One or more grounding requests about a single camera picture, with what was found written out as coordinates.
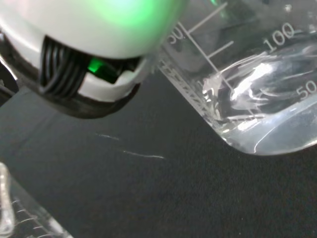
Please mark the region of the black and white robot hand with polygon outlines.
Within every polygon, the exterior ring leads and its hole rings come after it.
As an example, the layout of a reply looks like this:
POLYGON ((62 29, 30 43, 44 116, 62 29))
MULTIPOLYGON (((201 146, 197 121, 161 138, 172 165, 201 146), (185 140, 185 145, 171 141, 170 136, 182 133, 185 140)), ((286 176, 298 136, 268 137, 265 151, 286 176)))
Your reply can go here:
POLYGON ((122 109, 156 65, 186 0, 3 0, 0 64, 57 111, 122 109))

